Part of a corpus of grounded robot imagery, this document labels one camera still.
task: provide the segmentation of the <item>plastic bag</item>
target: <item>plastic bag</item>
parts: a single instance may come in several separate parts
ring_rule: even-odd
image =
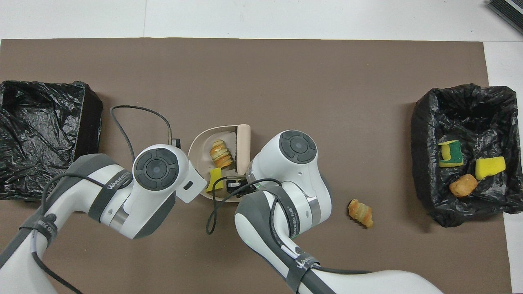
[[[443,227],[456,227],[478,216],[523,211],[521,155],[516,92],[508,87],[474,84],[432,89],[417,103],[411,121],[416,194]],[[459,140],[462,166],[439,167],[438,143]],[[465,198],[450,183],[475,175],[475,160],[503,156],[506,169],[479,181]]]
[[[79,156],[98,152],[101,100],[83,82],[0,85],[0,199],[38,200]]]

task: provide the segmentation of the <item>pastry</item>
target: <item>pastry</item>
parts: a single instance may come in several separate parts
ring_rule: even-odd
[[[461,198],[468,196],[477,187],[477,180],[471,174],[461,176],[449,185],[450,192]]]
[[[358,199],[353,199],[349,203],[349,216],[366,227],[371,228],[374,225],[372,221],[372,209],[363,203],[360,203]]]
[[[225,146],[225,142],[223,142],[223,140],[221,139],[217,139],[212,144],[212,148],[209,152],[209,155],[211,155],[211,158],[214,161],[216,167],[224,168],[233,163],[231,152]]]

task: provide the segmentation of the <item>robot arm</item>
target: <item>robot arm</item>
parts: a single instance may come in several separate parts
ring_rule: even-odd
[[[441,293],[424,278],[400,270],[345,274],[319,266],[291,238],[326,220],[331,196],[317,168],[314,141],[299,131],[271,139],[253,159],[252,182],[275,178],[282,187],[258,185],[243,197],[234,221],[242,240],[298,293]]]
[[[153,145],[142,151],[125,170],[104,154],[84,155],[67,170],[103,184],[97,186],[76,177],[60,180],[49,197],[47,217],[53,216],[56,231],[74,211],[110,226],[130,239],[153,233],[173,207],[176,198],[189,203],[206,186],[186,155],[170,145]],[[40,207],[35,216],[41,214]],[[55,293],[45,273],[31,256],[42,256],[50,245],[40,232],[32,234],[32,221],[22,225],[0,255],[0,285],[5,293]]]

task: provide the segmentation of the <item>round button panel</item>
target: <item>round button panel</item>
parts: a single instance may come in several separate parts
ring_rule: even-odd
[[[145,189],[163,190],[178,177],[176,155],[165,148],[151,149],[141,154],[134,167],[136,181]]]
[[[285,131],[278,144],[282,154],[294,163],[309,163],[316,157],[316,144],[303,132]]]

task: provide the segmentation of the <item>croissant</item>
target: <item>croissant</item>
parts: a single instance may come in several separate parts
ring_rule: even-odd
[[[374,225],[372,221],[372,209],[363,203],[360,203],[358,199],[353,199],[349,203],[349,216],[366,227],[371,228]]]
[[[216,167],[224,168],[226,166],[231,165],[232,156],[231,152],[225,146],[225,142],[221,139],[217,139],[213,144],[211,151],[209,151],[209,155],[211,155],[212,160],[214,161],[214,164]]]

